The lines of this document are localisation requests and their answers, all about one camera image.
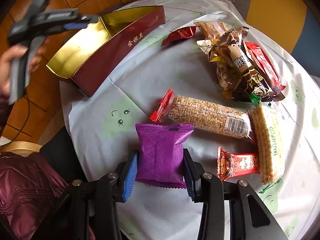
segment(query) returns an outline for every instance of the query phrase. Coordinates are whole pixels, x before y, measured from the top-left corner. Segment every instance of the red wrapped candy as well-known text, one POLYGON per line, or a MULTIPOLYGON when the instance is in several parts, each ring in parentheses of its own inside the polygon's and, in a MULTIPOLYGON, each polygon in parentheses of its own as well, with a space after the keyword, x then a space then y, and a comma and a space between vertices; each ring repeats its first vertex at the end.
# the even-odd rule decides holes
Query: red wrapped candy
POLYGON ((228 153, 218 147, 217 177, 221 180, 259 172, 257 153, 228 153))
POLYGON ((188 39, 193 37, 196 33, 197 27, 199 26, 188 26, 188 27, 183 27, 178 30, 175 30, 174 32, 168 35, 168 37, 162 42, 161 46, 166 45, 173 41, 178 41, 178 40, 188 39))
POLYGON ((256 61, 257 65, 260 67, 260 70, 267 75, 270 79, 270 86, 273 90, 276 89, 279 92, 285 89, 285 86, 281 84, 280 77, 271 63, 268 56, 265 54, 263 49, 253 42, 245 42, 250 54, 253 56, 253 59, 256 61))

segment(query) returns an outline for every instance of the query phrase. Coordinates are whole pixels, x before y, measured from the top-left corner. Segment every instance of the white tablecloth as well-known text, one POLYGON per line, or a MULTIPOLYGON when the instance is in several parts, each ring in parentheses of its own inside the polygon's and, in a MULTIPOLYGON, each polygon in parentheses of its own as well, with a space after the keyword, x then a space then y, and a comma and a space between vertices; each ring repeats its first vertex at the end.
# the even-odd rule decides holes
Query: white tablecloth
MULTIPOLYGON (((163 5, 166 24, 144 37, 93 97, 83 98, 70 84, 61 83, 66 126, 89 180, 113 171, 126 159, 130 148, 139 147, 134 124, 148 122, 169 87, 176 94, 187 97, 241 110, 251 107, 222 96, 212 65, 196 45, 196 41, 202 39, 200 33, 174 46, 161 47, 171 31, 193 25, 194 20, 221 20, 228 27, 248 26, 230 1, 144 0, 125 8, 143 5, 163 5), (130 113, 125 115, 123 112, 127 109, 130 113), (115 117, 111 115, 113 110, 117 110, 115 117), (123 119, 123 125, 118 124, 119 119, 123 119)), ((289 239, 298 240, 320 210, 319 88, 289 53, 263 33, 250 27, 246 40, 262 46, 281 75, 282 84, 287 86, 283 91, 286 99, 272 103, 278 114, 284 144, 286 169, 283 181, 258 195, 289 239)), ((216 173, 218 146, 228 152, 252 151, 249 143, 197 129, 183 144, 193 160, 212 173, 216 173)), ((243 178, 257 192, 263 188, 259 175, 243 178)), ((129 239, 197 239, 202 204, 193 203, 185 189, 135 182, 129 201, 117 206, 121 229, 129 239)), ((229 239, 227 203, 225 208, 225 239, 229 239)))

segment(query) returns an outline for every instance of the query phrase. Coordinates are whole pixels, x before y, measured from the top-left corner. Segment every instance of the yellow wall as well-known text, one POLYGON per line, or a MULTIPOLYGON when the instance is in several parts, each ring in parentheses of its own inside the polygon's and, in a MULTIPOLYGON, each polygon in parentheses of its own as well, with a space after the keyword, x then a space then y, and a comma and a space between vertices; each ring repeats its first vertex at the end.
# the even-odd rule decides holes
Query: yellow wall
POLYGON ((246 22, 291 53, 306 12, 307 6, 302 0, 251 0, 246 22))

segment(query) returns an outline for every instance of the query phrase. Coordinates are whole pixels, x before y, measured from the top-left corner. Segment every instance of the hand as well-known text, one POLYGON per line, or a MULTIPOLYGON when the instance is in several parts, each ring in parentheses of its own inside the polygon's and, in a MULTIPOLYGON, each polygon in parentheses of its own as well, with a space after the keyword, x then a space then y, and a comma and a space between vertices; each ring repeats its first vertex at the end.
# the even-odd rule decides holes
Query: hand
MULTIPOLYGON (((42 55, 46 52, 46 45, 48 44, 48 39, 39 47, 34 58, 30 61, 29 72, 33 73, 39 67, 39 63, 42 59, 42 55)), ((5 51, 0 57, 0 91, 4 94, 10 94, 10 71, 11 71, 11 61, 15 57, 22 57, 28 48, 22 45, 14 45, 5 51)))

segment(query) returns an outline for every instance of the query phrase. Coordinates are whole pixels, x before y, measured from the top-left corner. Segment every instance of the rice cracker bar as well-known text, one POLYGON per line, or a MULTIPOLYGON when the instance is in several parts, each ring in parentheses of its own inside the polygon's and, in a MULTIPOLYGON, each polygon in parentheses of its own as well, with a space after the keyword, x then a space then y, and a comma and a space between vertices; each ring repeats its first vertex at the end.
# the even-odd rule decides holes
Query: rice cracker bar
POLYGON ((247 112, 208 101, 175 95, 171 89, 160 101, 150 119, 161 122, 164 116, 195 128, 254 142, 247 112))
POLYGON ((193 23, 201 28, 205 40, 214 40, 214 42, 228 30, 223 22, 198 21, 193 23))
POLYGON ((251 111, 263 184, 276 182, 284 173, 283 147, 276 111, 262 104, 251 111))

